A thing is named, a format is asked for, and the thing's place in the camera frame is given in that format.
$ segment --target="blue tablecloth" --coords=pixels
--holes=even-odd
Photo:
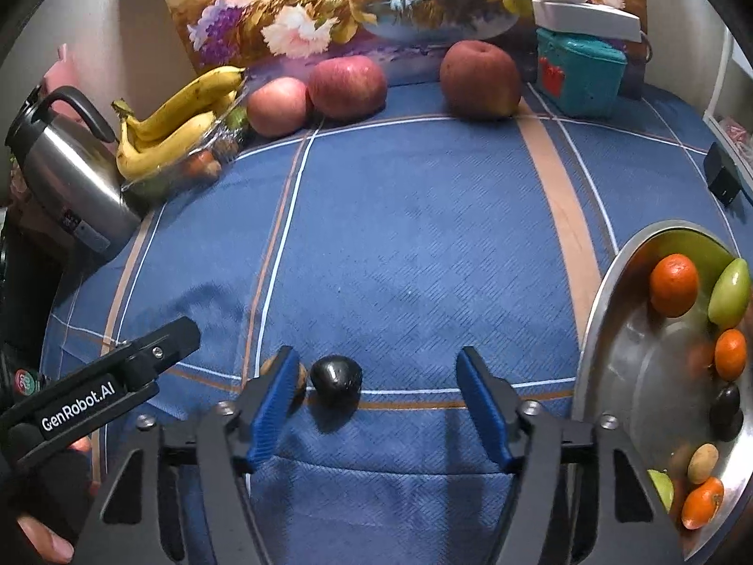
[[[402,86],[370,120],[257,146],[148,215],[109,264],[76,258],[43,369],[70,372],[188,315],[201,350],[143,407],[168,420],[231,397],[282,344],[306,366],[355,358],[354,416],[304,404],[251,480],[273,561],[481,563],[508,479],[459,398],[458,350],[476,346],[565,414],[590,303],[633,234],[682,218],[753,258],[750,206],[724,211],[706,189],[712,135],[676,97],[645,96],[586,122],[527,88],[515,120],[469,123],[445,113],[438,85]],[[130,427],[133,415],[99,432],[103,473]],[[195,477],[184,488],[191,549],[206,555]]]

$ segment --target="metal bolt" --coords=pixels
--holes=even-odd
[[[235,404],[232,402],[219,402],[215,409],[218,414],[223,417],[228,417],[235,412]]]
[[[156,419],[154,417],[150,417],[148,414],[139,414],[138,417],[136,417],[136,426],[138,427],[139,431],[148,431],[156,424]]]
[[[605,429],[616,429],[620,426],[620,421],[618,421],[611,414],[602,414],[601,418],[599,419],[599,424]]]
[[[529,399],[521,404],[521,412],[528,417],[534,417],[541,412],[541,404]]]

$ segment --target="silver tray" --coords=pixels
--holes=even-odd
[[[649,275],[672,253],[683,253],[694,262],[700,290],[690,312],[668,319],[649,308]],[[733,258],[713,234],[682,220],[665,220],[635,234],[596,294],[573,398],[573,418],[596,420],[602,413],[613,414],[646,466],[667,470],[675,484],[670,515],[678,521],[685,560],[694,564],[711,556],[716,561],[722,543],[727,550],[731,537],[741,534],[740,526],[747,525],[736,523],[753,492],[750,309],[739,327],[750,343],[748,364],[737,380],[743,428],[735,441],[723,443],[714,440],[708,420],[709,406],[724,383],[710,369],[716,333],[706,309],[714,283]],[[706,442],[719,450],[714,475],[724,484],[724,502],[708,525],[689,532],[679,523],[689,488],[685,474],[693,452]]]

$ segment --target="pink apple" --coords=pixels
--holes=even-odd
[[[450,110],[469,119],[512,116],[521,101],[521,75],[511,56],[480,40],[450,47],[439,82]]]
[[[309,96],[316,110],[331,119],[362,119],[384,107],[387,78],[363,55],[325,59],[311,70]]]
[[[257,134],[281,137],[306,124],[310,103],[306,84],[280,77],[257,89],[246,99],[246,116]]]

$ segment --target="teal plastic box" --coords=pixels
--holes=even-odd
[[[625,54],[582,33],[538,35],[538,88],[567,116],[609,116],[627,66]]]

